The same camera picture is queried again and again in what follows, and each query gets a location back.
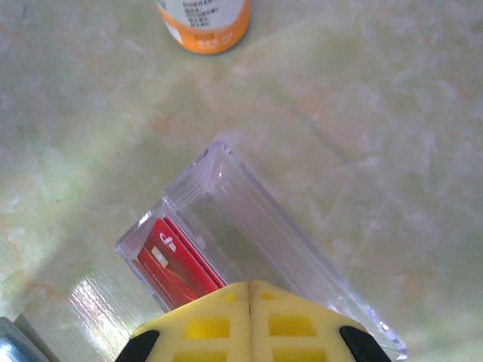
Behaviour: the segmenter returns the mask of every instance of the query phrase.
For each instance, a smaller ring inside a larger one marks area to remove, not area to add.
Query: clear plastic box
[[[166,260],[158,249],[175,249],[169,253],[188,250],[213,281],[208,281],[205,289],[199,289],[204,281],[180,274],[187,264],[178,264],[170,273],[185,285],[171,286],[174,289],[170,290],[160,279],[165,275],[158,278],[142,260],[146,240],[162,220],[162,227],[170,226],[179,244],[171,243],[174,235],[167,237],[156,230],[154,235],[163,243],[152,247],[149,258],[164,268],[179,261]],[[263,280],[359,321],[392,360],[407,358],[403,341],[341,277],[224,141],[211,144],[166,188],[163,199],[126,232],[116,250],[165,311],[177,307],[173,290],[177,293],[186,285],[198,287],[187,296],[193,299],[209,293],[210,288]]]
[[[49,362],[39,349],[7,318],[0,318],[1,362]]]

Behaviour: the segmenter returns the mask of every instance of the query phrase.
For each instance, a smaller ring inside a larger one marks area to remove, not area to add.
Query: green marble surface
[[[2,0],[0,314],[113,360],[160,313],[114,243],[225,133],[410,360],[481,360],[481,60],[481,0],[253,0],[215,57],[150,0]]]

